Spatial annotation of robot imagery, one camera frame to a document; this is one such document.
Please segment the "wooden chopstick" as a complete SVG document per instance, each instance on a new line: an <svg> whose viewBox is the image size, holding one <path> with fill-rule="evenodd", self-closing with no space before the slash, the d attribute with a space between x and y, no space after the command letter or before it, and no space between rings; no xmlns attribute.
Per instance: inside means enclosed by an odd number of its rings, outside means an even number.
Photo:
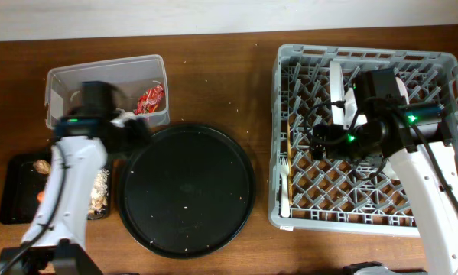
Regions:
<svg viewBox="0 0 458 275"><path fill-rule="evenodd" d="M287 166L288 166L288 175L287 175L287 189L288 189L288 199L289 206L293 204L293 191L292 191L292 171L291 171L291 127L289 119L287 120Z"/></svg>

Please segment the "red snack wrapper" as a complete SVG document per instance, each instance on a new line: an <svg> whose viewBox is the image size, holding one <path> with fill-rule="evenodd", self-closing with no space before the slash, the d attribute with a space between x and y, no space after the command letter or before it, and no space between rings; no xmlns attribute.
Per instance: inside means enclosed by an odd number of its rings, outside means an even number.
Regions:
<svg viewBox="0 0 458 275"><path fill-rule="evenodd" d="M161 105L165 96L164 87L156 85L147 91L138 99L137 107L134 110L136 115L148 114L155 112Z"/></svg>

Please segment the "grey plate with food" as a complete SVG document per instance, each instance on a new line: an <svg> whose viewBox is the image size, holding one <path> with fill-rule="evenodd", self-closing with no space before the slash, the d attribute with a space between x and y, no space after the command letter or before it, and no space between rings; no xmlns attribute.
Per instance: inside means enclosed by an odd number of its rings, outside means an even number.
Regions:
<svg viewBox="0 0 458 275"><path fill-rule="evenodd" d="M330 101L341 102L344 100L344 84L343 84L343 73L342 67L339 62L330 62ZM331 114L333 123L337 125L344 125L345 112L343 108L332 105Z"/></svg>

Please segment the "white plastic fork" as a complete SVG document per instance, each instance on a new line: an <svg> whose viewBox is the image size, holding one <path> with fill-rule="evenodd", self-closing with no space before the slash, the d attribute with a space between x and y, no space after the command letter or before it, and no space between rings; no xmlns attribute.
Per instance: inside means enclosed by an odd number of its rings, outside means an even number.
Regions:
<svg viewBox="0 0 458 275"><path fill-rule="evenodd" d="M288 189L287 189L287 175L288 175L287 158L280 157L279 165L280 165L280 177L281 177L281 199L280 199L281 216L283 218L289 218L291 210L289 206Z"/></svg>

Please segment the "brown cookie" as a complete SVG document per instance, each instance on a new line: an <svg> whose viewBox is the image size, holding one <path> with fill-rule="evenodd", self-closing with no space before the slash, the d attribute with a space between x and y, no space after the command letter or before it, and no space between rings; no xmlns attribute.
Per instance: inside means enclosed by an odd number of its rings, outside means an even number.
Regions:
<svg viewBox="0 0 458 275"><path fill-rule="evenodd" d="M33 167L40 174L48 175L51 172L51 165L46 160L34 161Z"/></svg>

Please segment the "orange carrot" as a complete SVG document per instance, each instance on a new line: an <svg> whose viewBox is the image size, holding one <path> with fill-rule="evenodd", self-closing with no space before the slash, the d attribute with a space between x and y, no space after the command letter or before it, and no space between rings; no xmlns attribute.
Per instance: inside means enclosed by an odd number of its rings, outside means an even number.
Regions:
<svg viewBox="0 0 458 275"><path fill-rule="evenodd" d="M43 200L44 200L44 191L40 191L38 194L37 194L37 200L39 203L42 203Z"/></svg>

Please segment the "white paper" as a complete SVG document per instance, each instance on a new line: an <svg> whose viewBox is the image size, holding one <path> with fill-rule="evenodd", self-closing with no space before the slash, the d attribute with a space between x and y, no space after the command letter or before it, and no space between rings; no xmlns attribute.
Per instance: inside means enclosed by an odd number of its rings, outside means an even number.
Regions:
<svg viewBox="0 0 458 275"><path fill-rule="evenodd" d="M136 116L134 112L127 112L123 109L119 109L118 119L133 119Z"/></svg>

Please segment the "small white cup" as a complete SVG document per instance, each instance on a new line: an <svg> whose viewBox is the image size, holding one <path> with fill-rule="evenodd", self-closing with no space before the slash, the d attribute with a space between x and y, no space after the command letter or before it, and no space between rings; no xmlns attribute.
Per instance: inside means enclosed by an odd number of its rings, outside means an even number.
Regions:
<svg viewBox="0 0 458 275"><path fill-rule="evenodd" d="M391 180L399 180L397 174L393 169L384 169L383 173Z"/></svg>

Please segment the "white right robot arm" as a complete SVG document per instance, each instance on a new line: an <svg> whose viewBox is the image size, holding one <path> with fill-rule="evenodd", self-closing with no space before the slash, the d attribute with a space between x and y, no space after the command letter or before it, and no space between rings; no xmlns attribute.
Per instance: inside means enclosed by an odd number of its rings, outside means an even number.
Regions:
<svg viewBox="0 0 458 275"><path fill-rule="evenodd" d="M404 187L432 274L458 274L458 175L453 136L435 102L412 103L394 70L360 73L346 88L330 66L330 125L305 126L313 159L377 162Z"/></svg>

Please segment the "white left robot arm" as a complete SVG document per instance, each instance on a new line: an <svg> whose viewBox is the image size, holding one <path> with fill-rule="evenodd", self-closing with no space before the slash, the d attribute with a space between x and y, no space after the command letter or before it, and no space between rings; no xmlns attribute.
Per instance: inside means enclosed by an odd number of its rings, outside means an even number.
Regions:
<svg viewBox="0 0 458 275"><path fill-rule="evenodd" d="M151 143L141 118L120 113L114 85L83 82L81 104L54 126L44 197L19 247L0 253L0 274L99 274L86 253L86 222L98 172Z"/></svg>

